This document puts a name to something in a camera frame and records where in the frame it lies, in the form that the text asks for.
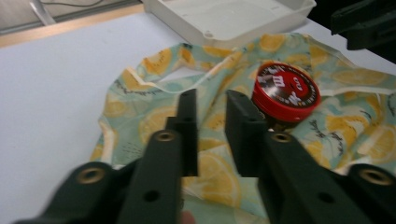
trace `yellow lemon slice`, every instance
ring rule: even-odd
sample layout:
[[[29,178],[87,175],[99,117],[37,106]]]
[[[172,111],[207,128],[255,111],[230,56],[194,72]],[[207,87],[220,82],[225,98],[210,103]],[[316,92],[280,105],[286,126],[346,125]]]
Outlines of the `yellow lemon slice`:
[[[209,128],[213,131],[222,131],[225,125],[225,115],[224,113],[217,113],[212,115],[205,121],[204,127]]]
[[[95,149],[93,150],[90,161],[97,161],[102,157],[103,153],[103,145],[102,144],[97,144]]]
[[[213,147],[219,147],[226,143],[216,138],[201,138],[199,141],[199,151],[208,150]]]
[[[204,200],[236,207],[241,201],[241,190],[232,167],[214,153],[199,156],[199,177],[185,177],[184,190]]]
[[[179,58],[183,60],[183,63],[188,66],[188,67],[194,67],[195,66],[195,60],[194,57],[192,56],[191,52],[188,49],[181,48],[179,53]]]
[[[154,56],[143,59],[142,64],[150,74],[161,75],[172,61],[172,50],[164,49]]]
[[[165,127],[168,117],[174,117],[176,109],[173,106],[163,106],[152,110],[139,122],[139,137],[146,144],[151,135]]]
[[[284,35],[263,35],[260,39],[260,47],[268,52],[275,52],[282,47],[286,37]]]
[[[320,63],[325,63],[329,58],[327,51],[317,45],[311,45],[309,51],[311,53],[311,64],[313,67]]]
[[[103,114],[109,118],[122,116],[126,111],[125,103],[121,101],[106,100]]]
[[[386,162],[396,159],[396,128],[394,126],[378,126],[371,131],[372,141],[366,155],[374,162]]]
[[[218,49],[218,48],[213,48],[210,46],[202,46],[202,48],[205,53],[207,53],[210,56],[214,56],[214,57],[225,58],[225,57],[227,57],[227,55],[232,53],[232,51],[229,49]]]
[[[292,55],[288,56],[284,62],[289,63],[289,64],[298,64],[298,65],[311,64],[311,62],[306,54],[292,54]]]
[[[319,141],[311,142],[307,145],[305,145],[306,150],[308,153],[315,159],[319,165],[325,167],[325,168],[330,168],[330,162],[329,159],[327,159],[323,153],[323,145]]]
[[[387,75],[373,70],[357,68],[334,73],[332,78],[350,85],[376,85],[383,82]]]
[[[148,85],[141,85],[133,75],[134,70],[131,68],[125,69],[121,74],[121,79],[128,91],[143,91],[149,88]]]

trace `screw hole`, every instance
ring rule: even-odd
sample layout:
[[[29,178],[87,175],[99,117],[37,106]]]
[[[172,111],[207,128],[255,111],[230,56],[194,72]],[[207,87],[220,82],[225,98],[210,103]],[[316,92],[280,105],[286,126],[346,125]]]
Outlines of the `screw hole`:
[[[160,193],[156,190],[151,190],[145,193],[144,199],[148,203],[153,203],[160,199]]]
[[[105,171],[100,168],[88,168],[81,171],[77,176],[80,184],[93,184],[101,180],[105,176]]]
[[[287,143],[291,140],[290,136],[285,133],[276,133],[272,135],[272,138],[277,142]]]
[[[372,184],[388,186],[392,185],[393,182],[387,175],[377,170],[364,169],[359,172],[359,175]]]
[[[324,203],[334,203],[334,197],[328,193],[320,192],[318,198]]]
[[[160,142],[169,142],[175,138],[175,135],[172,133],[158,133],[156,136],[157,141]]]

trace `fabric cloth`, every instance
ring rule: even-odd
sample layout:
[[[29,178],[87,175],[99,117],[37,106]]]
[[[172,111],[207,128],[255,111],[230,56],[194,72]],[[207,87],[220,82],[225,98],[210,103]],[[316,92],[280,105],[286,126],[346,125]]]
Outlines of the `fabric cloth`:
[[[92,160],[120,167],[142,157],[150,135],[176,114],[178,96],[197,89],[200,176],[182,180],[184,209],[197,223],[268,223],[257,179],[236,172],[224,134],[225,92],[251,97],[268,60],[304,69],[319,87],[321,104],[291,134],[320,165],[364,161],[396,174],[396,77],[300,34],[263,35],[234,50],[179,44],[126,68],[108,90]],[[198,75],[174,76],[183,67]]]

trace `white surface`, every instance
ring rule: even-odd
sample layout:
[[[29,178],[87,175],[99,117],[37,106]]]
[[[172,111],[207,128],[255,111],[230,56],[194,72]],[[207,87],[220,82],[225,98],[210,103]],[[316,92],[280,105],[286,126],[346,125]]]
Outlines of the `white surface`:
[[[143,0],[151,12],[196,45],[233,49],[256,36],[301,24],[314,0]]]
[[[353,62],[395,74],[396,65],[308,21],[297,32]],[[38,215],[99,137],[106,90],[128,65],[183,41],[149,14],[0,49],[0,223]]]

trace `black mechanical part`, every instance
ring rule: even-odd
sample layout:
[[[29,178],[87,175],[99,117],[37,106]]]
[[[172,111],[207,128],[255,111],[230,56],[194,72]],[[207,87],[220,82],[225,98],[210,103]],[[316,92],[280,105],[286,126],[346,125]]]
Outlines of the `black mechanical part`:
[[[168,118],[166,129],[183,133],[183,176],[198,176],[198,127],[196,90],[180,94],[177,116]]]
[[[332,34],[346,33],[348,49],[369,49],[396,41],[396,2],[363,0],[332,14]]]
[[[256,116],[247,97],[237,91],[227,94],[226,123]],[[365,165],[362,173],[361,165],[355,165],[347,176],[337,175],[320,167],[292,135],[267,132],[263,122],[255,132],[248,128],[226,124],[226,134],[238,172],[259,178],[271,223],[396,223],[395,177],[385,170]],[[250,141],[235,141],[241,133]]]

